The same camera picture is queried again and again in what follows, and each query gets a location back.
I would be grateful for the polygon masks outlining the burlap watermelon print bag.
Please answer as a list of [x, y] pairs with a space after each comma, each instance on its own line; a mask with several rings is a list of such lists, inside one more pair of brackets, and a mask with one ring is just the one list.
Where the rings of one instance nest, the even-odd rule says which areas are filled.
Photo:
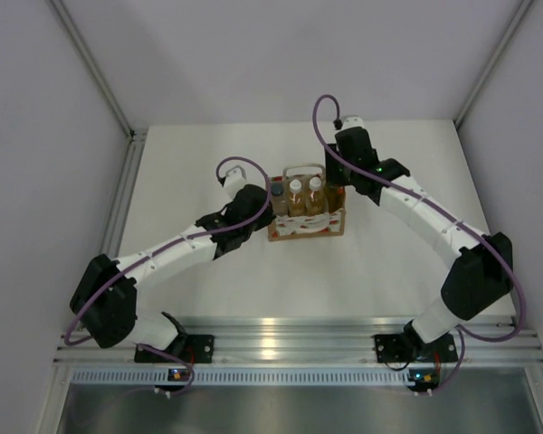
[[[309, 215], [307, 209], [308, 183], [310, 178], [318, 176], [323, 184], [325, 195], [324, 213]], [[318, 238], [340, 236], [345, 231], [346, 199], [344, 206], [334, 213], [329, 212], [326, 199], [326, 168], [324, 165], [311, 163], [286, 166], [281, 175], [271, 178], [271, 183], [282, 182], [285, 188], [286, 200], [289, 208], [289, 184], [293, 179], [299, 179], [303, 186], [306, 203], [306, 214], [299, 217], [290, 217], [289, 214], [277, 216], [268, 227], [268, 241], [291, 241], [305, 238]]]

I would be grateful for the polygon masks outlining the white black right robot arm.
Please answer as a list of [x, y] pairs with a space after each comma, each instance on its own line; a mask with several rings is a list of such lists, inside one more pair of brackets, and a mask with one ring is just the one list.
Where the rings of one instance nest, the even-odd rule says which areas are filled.
[[436, 341], [508, 295], [512, 243], [448, 218], [437, 201], [394, 158], [379, 159], [367, 130], [343, 127], [325, 154], [329, 181], [351, 185], [393, 214], [441, 258], [448, 274], [439, 296], [403, 332], [405, 352], [424, 359]]

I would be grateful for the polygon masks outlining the aluminium frame post left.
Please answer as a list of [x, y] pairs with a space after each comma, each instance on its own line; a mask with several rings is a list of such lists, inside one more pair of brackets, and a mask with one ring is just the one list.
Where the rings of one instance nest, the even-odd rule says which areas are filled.
[[56, 20], [69, 38], [73, 49], [77, 52], [83, 66], [89, 73], [95, 87], [110, 110], [111, 115], [119, 125], [120, 130], [125, 137], [131, 138], [133, 136], [133, 127], [130, 125], [102, 68], [92, 53], [90, 46], [82, 35], [82, 32], [72, 17], [67, 5], [61, 0], [46, 0], [46, 4], [51, 8]]

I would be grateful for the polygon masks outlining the clear bottle grey cap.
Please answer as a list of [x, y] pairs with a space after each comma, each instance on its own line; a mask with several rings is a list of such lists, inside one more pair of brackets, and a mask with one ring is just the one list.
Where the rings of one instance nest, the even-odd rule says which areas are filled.
[[274, 182], [271, 184], [271, 198], [272, 209], [277, 216], [283, 216], [289, 213], [285, 188], [282, 182]]

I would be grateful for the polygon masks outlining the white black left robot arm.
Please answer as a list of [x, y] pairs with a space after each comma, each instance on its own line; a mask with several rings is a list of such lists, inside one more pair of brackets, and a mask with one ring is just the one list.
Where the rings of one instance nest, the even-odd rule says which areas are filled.
[[186, 330], [166, 311], [145, 311], [144, 295], [194, 265], [239, 249], [273, 218], [268, 192], [246, 184], [221, 211], [168, 241], [122, 258], [92, 259], [70, 309], [99, 347], [135, 344], [174, 362], [185, 354]]

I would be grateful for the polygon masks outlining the yellow bottle red cap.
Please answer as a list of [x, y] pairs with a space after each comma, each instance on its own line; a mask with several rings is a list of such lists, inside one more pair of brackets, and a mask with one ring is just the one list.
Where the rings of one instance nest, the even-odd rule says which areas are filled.
[[330, 213], [334, 213], [344, 206], [346, 199], [346, 191], [344, 186], [327, 184], [325, 194]]

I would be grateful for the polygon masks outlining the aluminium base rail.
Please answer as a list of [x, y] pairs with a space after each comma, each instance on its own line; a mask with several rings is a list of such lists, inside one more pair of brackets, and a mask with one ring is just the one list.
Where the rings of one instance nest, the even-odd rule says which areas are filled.
[[[213, 364], [224, 366], [376, 366], [375, 335], [397, 333], [403, 317], [368, 318], [185, 318], [191, 334], [214, 336]], [[506, 316], [486, 316], [469, 328], [479, 341], [467, 337], [455, 346], [465, 351], [463, 367], [526, 367], [543, 364], [538, 335], [525, 329], [497, 342], [512, 331]]]

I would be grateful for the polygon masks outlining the aluminium frame post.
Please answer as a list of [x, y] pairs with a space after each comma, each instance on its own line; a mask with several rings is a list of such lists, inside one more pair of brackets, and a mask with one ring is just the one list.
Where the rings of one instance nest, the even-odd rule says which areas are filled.
[[82, 32], [72, 17], [67, 5], [61, 0], [46, 0], [46, 4], [51, 8], [56, 20], [69, 38], [73, 49], [77, 52], [83, 66], [89, 73], [95, 87], [110, 110], [111, 115], [119, 125], [120, 130], [125, 137], [131, 138], [133, 136], [133, 127], [130, 125], [102, 68], [92, 53], [90, 46], [82, 35]]
[[479, 74], [475, 78], [471, 88], [467, 91], [456, 116], [452, 120], [456, 130], [461, 128], [472, 112], [477, 100], [488, 85], [492, 75], [498, 69], [503, 56], [509, 49], [512, 41], [536, 3], [537, 1], [535, 0], [522, 0], [516, 2], [513, 12], [498, 34], [499, 38], [492, 45], [487, 59], [482, 64]]

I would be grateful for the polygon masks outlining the aluminium frame post right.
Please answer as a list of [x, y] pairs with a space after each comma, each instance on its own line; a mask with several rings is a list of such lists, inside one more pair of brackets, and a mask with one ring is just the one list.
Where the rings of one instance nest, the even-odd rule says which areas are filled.
[[487, 59], [482, 64], [479, 74], [475, 78], [471, 88], [467, 91], [456, 116], [452, 120], [456, 130], [461, 128], [472, 112], [477, 100], [488, 85], [492, 75], [498, 69], [503, 56], [509, 49], [512, 41], [536, 3], [537, 1], [535, 0], [522, 0], [516, 2], [513, 12], [498, 34], [499, 38], [492, 45]]

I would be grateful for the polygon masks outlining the amber bottle white cap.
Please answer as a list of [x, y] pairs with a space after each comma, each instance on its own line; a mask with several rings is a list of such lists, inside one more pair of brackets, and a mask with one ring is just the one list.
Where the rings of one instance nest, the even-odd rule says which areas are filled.
[[289, 184], [289, 216], [299, 217], [306, 214], [306, 203], [303, 186], [299, 179], [293, 179]]
[[324, 213], [325, 195], [323, 184], [318, 176], [310, 178], [308, 183], [308, 202], [307, 209], [309, 215], [318, 215]]

